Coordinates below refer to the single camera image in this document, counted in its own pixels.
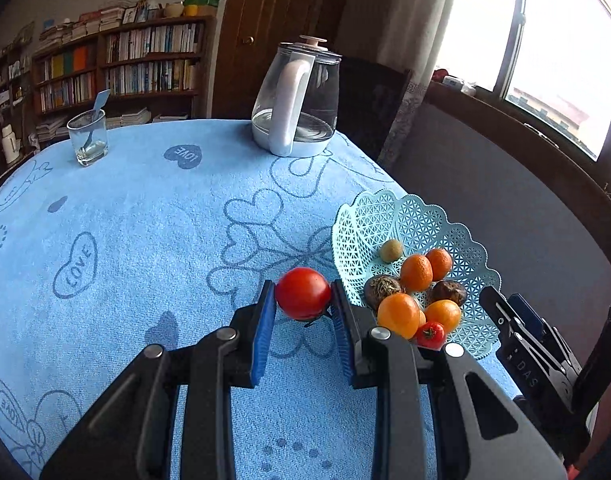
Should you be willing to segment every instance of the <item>fabric texture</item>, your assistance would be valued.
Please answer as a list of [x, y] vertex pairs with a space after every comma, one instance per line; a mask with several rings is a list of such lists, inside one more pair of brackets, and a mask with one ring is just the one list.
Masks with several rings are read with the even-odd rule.
[[[35, 479], [144, 346], [196, 343], [292, 267], [335, 279], [338, 208], [366, 189], [404, 194], [339, 133], [310, 159], [263, 151], [249, 121], [128, 126], [108, 139], [89, 168], [64, 141], [0, 189], [0, 436]], [[493, 356], [482, 363], [517, 392]], [[305, 328], [278, 310], [260, 386], [232, 392], [238, 478], [369, 479], [375, 404], [374, 390], [343, 379], [329, 319]]]
[[393, 0], [377, 61], [404, 71], [410, 82], [377, 162], [389, 171], [410, 133], [441, 48], [454, 0]]

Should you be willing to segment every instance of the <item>kiwi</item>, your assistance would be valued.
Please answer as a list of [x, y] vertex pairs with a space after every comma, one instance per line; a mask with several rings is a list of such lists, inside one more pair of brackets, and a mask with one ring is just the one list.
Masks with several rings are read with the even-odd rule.
[[388, 240], [381, 246], [379, 256], [387, 264], [396, 262], [403, 256], [403, 244], [399, 240]]

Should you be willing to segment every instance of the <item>metal screw head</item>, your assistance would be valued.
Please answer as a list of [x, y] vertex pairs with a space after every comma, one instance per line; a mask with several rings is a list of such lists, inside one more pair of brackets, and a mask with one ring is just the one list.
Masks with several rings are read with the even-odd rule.
[[217, 337], [221, 341], [230, 341], [236, 337], [236, 330], [231, 326], [225, 326], [217, 330]]
[[148, 359], [159, 359], [164, 353], [164, 347], [157, 344], [148, 345], [144, 348], [144, 355]]
[[381, 341], [385, 341], [390, 337], [390, 330], [386, 329], [383, 326], [375, 326], [371, 331], [370, 335], [374, 339], [380, 339]]
[[465, 353], [465, 350], [463, 350], [463, 347], [459, 343], [448, 343], [445, 345], [445, 353], [450, 357], [461, 357]]

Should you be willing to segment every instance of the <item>bowl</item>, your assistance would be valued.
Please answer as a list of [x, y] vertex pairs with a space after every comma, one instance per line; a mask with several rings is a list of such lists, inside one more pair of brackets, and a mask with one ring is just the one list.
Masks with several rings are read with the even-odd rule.
[[166, 16], [166, 18], [178, 18], [180, 15], [182, 15], [182, 12], [182, 3], [167, 4], [166, 10], [164, 11], [164, 15]]
[[[386, 264], [378, 250], [391, 238], [403, 244], [403, 257]], [[435, 247], [443, 247], [453, 259], [445, 278], [461, 283], [468, 293], [461, 307], [461, 323], [447, 340], [459, 343], [475, 359], [482, 359], [492, 351], [499, 332], [479, 306], [479, 293], [488, 285], [500, 290], [501, 276], [489, 269], [485, 247], [473, 241], [466, 226], [447, 221], [438, 205], [427, 205], [413, 194], [397, 199], [387, 189], [374, 194], [364, 191], [352, 205], [342, 205], [332, 226], [334, 264], [348, 300], [366, 307], [363, 286], [369, 278], [375, 274], [399, 276], [407, 256], [425, 254]], [[413, 294], [424, 308], [430, 303], [429, 290]]]

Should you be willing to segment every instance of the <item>wooden chair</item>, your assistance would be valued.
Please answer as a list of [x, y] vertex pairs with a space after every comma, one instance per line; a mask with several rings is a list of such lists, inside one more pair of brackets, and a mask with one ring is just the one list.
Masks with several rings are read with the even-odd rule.
[[410, 71], [355, 57], [344, 57], [339, 69], [337, 130], [377, 160], [396, 116]]

